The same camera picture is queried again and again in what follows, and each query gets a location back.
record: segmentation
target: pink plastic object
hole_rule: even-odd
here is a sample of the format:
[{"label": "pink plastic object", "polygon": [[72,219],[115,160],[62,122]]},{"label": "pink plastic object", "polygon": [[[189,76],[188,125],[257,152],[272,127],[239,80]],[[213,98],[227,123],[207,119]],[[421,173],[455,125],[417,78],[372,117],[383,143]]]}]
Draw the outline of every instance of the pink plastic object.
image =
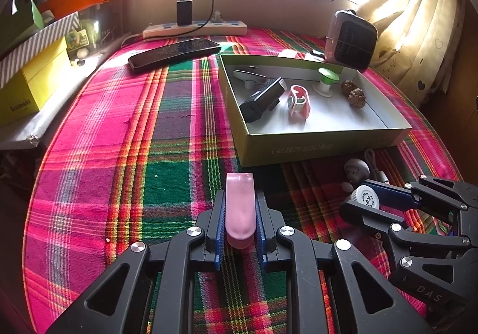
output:
[{"label": "pink plastic object", "polygon": [[236,249],[247,248],[256,231],[256,196],[251,173],[226,177],[226,237]]},{"label": "pink plastic object", "polygon": [[292,116],[294,112],[298,112],[304,119],[307,119],[310,114],[310,99],[307,89],[298,84],[292,85],[289,90],[287,105],[289,107],[290,116]]}]

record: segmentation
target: open box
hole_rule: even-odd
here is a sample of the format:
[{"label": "open box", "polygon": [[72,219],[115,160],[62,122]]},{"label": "open box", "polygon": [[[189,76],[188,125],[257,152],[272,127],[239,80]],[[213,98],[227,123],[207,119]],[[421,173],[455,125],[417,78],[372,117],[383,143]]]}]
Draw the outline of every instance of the open box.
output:
[{"label": "open box", "polygon": [[[412,127],[397,108],[357,70],[303,59],[256,55],[219,55],[219,84],[240,164],[251,167],[305,160],[397,145]],[[340,83],[331,85],[330,98],[317,94],[319,68],[337,73]],[[269,78],[282,77],[287,87],[294,84],[309,92],[311,111],[307,120],[291,117],[288,90],[280,103],[262,118],[245,123],[239,110],[253,91],[233,76],[234,70],[250,71]],[[352,107],[342,95],[340,84],[353,81],[363,89],[367,104]]]}]

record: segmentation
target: white power strip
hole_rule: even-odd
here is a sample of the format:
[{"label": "white power strip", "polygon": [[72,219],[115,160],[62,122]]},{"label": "white power strip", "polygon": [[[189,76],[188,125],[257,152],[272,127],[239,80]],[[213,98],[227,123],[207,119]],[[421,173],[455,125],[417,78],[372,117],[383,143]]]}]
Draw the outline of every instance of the white power strip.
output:
[{"label": "white power strip", "polygon": [[[204,21],[195,21],[191,25],[178,26],[177,23],[167,23],[150,25],[143,31],[143,39],[161,38],[167,35],[176,35],[188,30],[194,30]],[[204,36],[204,35],[222,35],[222,36],[244,36],[247,34],[247,25],[242,21],[210,21],[203,28],[193,33],[186,33],[181,36]]]}]

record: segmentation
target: curtain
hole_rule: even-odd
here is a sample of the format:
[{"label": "curtain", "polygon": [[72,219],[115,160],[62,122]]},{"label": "curtain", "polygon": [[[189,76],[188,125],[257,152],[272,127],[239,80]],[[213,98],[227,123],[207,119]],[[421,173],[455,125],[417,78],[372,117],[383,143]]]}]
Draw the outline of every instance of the curtain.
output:
[{"label": "curtain", "polygon": [[465,0],[367,0],[357,14],[379,39],[371,66],[419,107],[446,93],[465,17]]}]

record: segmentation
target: tablecloth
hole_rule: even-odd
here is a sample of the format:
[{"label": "tablecloth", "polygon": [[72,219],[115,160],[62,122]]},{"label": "tablecloth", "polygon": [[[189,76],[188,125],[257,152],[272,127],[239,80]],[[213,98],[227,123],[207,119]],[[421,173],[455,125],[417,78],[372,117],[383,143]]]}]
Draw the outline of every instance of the tablecloth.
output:
[{"label": "tablecloth", "polygon": [[[222,53],[304,58],[315,38],[249,29],[213,37]],[[142,75],[132,54],[164,44],[140,42],[115,53],[82,89],[40,167],[25,225],[23,272],[27,303],[39,333],[131,243],[170,239],[212,206],[226,173],[254,173],[269,207],[311,238],[348,238],[383,273],[381,245],[338,216],[346,197],[344,162],[351,156],[241,169],[217,80],[215,56]],[[413,130],[397,147],[376,150],[391,184],[422,173],[460,179],[437,134],[413,105],[372,70],[364,75],[400,110]],[[405,214],[417,232],[444,226],[417,210]],[[226,248],[222,271],[198,274],[195,333],[285,333],[285,274],[260,272],[255,248]],[[425,306],[407,295],[421,313]],[[330,305],[325,296],[329,329]]]}]

